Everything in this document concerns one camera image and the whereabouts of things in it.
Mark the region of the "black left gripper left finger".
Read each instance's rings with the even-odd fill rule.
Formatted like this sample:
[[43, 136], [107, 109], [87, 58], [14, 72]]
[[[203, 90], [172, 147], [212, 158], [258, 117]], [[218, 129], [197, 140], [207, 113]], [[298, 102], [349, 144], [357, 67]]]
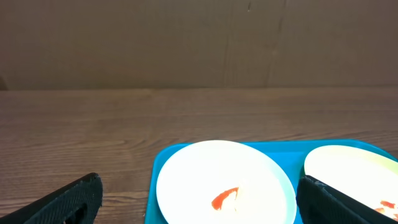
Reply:
[[1, 224], [93, 224], [103, 201], [103, 184], [89, 173], [1, 218]]

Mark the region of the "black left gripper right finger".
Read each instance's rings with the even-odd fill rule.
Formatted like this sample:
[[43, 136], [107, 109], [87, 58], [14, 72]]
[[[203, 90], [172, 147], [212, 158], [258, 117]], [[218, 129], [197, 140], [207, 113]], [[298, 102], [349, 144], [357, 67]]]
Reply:
[[310, 175], [299, 180], [296, 201], [303, 224], [397, 224]]

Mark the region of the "white plate with ketchup streak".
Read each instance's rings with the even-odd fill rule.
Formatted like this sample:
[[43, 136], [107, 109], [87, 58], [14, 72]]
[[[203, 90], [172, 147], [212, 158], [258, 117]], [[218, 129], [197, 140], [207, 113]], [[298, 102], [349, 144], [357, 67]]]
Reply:
[[293, 224], [295, 191], [261, 151], [232, 141], [185, 146], [162, 166], [157, 202], [169, 224]]

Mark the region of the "teal plastic tray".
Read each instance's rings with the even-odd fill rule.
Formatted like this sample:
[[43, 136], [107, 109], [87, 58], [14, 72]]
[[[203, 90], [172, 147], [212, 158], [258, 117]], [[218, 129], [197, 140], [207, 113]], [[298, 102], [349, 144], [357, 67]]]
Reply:
[[[189, 145], [189, 142], [171, 145], [160, 151], [155, 157], [144, 220], [145, 224], [167, 224], [167, 221], [159, 209], [156, 199], [157, 178], [165, 162], [178, 150]], [[357, 147], [387, 157], [393, 161], [397, 161], [397, 158], [388, 152], [367, 142], [354, 139], [263, 141], [246, 142], [245, 145], [263, 152], [265, 155], [269, 156], [273, 161], [275, 161], [287, 174], [287, 177], [290, 179], [295, 189], [297, 188], [300, 176], [303, 174], [302, 167], [304, 165], [305, 157], [311, 150], [320, 146], [343, 145]]]

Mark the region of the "green rimmed plate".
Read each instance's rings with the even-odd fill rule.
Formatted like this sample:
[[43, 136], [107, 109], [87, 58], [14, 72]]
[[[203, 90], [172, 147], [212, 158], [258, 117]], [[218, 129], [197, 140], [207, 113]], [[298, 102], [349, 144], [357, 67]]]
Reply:
[[309, 152], [304, 172], [397, 220], [397, 161], [357, 147], [328, 145]]

